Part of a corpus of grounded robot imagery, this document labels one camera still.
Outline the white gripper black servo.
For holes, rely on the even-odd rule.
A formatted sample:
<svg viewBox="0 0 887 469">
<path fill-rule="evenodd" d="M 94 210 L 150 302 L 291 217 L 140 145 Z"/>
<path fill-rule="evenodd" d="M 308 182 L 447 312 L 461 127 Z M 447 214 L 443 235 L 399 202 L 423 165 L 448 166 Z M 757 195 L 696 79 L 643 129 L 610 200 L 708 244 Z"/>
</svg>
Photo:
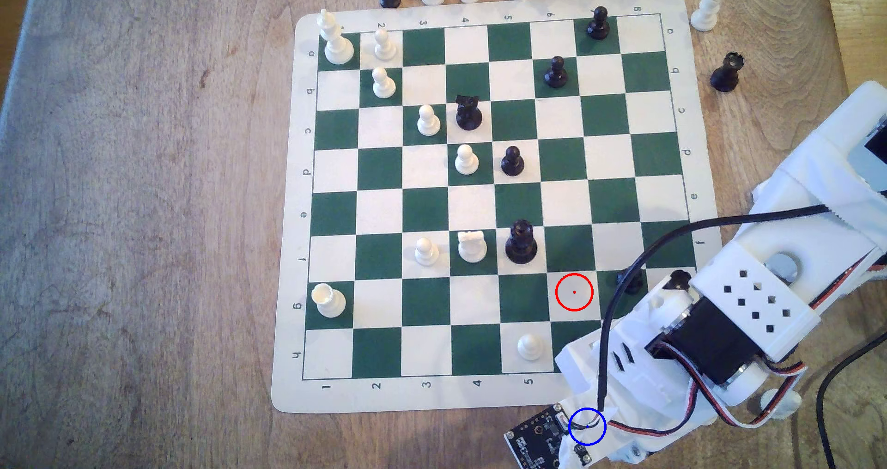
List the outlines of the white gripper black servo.
<svg viewBox="0 0 887 469">
<path fill-rule="evenodd" d="M 699 426 L 714 422 L 716 406 L 728 409 L 744 402 L 763 383 L 763 369 L 755 363 L 755 351 L 728 376 L 725 386 L 702 373 L 702 360 L 690 357 L 689 344 L 675 338 L 687 330 L 706 349 L 715 337 L 726 336 L 710 317 L 701 329 L 692 329 L 703 302 L 695 300 L 687 278 L 666 278 L 645 296 L 609 334 L 607 394 L 603 418 L 591 411 L 597 405 L 599 330 L 577 339 L 555 357 L 572 396 L 560 401 L 558 415 L 563 427 L 575 424 L 560 437 L 560 468 L 582 468 L 604 458 L 638 463 Z"/>
</svg>

